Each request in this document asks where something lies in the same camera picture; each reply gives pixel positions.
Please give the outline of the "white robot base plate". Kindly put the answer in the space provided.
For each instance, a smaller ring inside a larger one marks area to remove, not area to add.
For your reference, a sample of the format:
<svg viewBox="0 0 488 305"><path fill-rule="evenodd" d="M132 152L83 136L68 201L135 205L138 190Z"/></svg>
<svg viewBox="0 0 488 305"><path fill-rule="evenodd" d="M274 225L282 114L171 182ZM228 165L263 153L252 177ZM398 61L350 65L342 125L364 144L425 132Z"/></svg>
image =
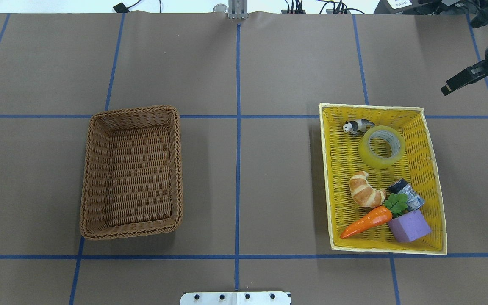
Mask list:
<svg viewBox="0 0 488 305"><path fill-rule="evenodd" d="M291 305L290 292L227 291L184 293L180 305Z"/></svg>

